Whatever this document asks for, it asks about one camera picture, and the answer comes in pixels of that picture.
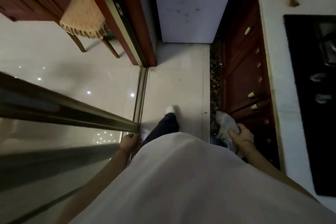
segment countertop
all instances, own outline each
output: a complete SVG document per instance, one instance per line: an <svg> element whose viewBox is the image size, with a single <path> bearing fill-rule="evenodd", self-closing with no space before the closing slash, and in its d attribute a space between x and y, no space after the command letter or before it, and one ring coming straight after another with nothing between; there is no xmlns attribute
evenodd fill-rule
<svg viewBox="0 0 336 224"><path fill-rule="evenodd" d="M288 177L336 212L336 197L317 196L314 191L283 23L284 14L336 15L336 0L298 1L300 6L290 8L285 4L286 0L259 0L279 156Z"/></svg>

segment stove knob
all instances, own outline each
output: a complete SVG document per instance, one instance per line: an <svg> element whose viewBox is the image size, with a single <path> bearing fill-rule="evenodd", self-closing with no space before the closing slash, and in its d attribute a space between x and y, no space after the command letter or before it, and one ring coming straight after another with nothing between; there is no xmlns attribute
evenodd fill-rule
<svg viewBox="0 0 336 224"><path fill-rule="evenodd" d="M322 78L325 78L327 75L325 73L317 73L310 76L310 79L313 82L320 82Z"/></svg>
<svg viewBox="0 0 336 224"><path fill-rule="evenodd" d="M319 104L325 104L328 100L332 99L331 95L317 94L315 95L315 101Z"/></svg>

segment chair leg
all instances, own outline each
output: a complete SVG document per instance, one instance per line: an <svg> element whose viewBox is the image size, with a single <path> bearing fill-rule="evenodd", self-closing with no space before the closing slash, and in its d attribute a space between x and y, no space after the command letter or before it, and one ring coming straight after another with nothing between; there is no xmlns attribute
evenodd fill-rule
<svg viewBox="0 0 336 224"><path fill-rule="evenodd" d="M86 52L84 46L82 45L81 41L78 39L78 37L76 35L71 35L69 33L67 33L72 40L77 44L78 48L81 50L81 52Z"/></svg>
<svg viewBox="0 0 336 224"><path fill-rule="evenodd" d="M115 51L115 49L112 47L112 45L110 44L110 42L106 39L106 37L103 37L102 39L103 43L106 45L106 47L113 53L113 55L119 59L119 55L118 53Z"/></svg>

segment gas stove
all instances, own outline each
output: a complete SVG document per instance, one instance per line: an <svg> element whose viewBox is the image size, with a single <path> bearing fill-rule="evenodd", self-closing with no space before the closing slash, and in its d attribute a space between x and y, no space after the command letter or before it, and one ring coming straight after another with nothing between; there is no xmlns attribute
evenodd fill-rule
<svg viewBox="0 0 336 224"><path fill-rule="evenodd" d="M284 22L315 192L336 197L336 16Z"/></svg>

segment hand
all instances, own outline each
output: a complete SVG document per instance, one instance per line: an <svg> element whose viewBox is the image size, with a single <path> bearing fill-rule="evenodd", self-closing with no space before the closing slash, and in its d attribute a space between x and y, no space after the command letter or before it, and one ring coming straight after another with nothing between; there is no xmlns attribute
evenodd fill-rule
<svg viewBox="0 0 336 224"><path fill-rule="evenodd" d="M240 129L240 134L237 134L233 130L228 131L230 137L232 138L233 143L235 145L239 145L239 147L254 146L253 134L243 124L237 124L237 125Z"/></svg>
<svg viewBox="0 0 336 224"><path fill-rule="evenodd" d="M142 143L139 134L128 134L121 139L120 148L125 150L128 154L135 149L137 145Z"/></svg>

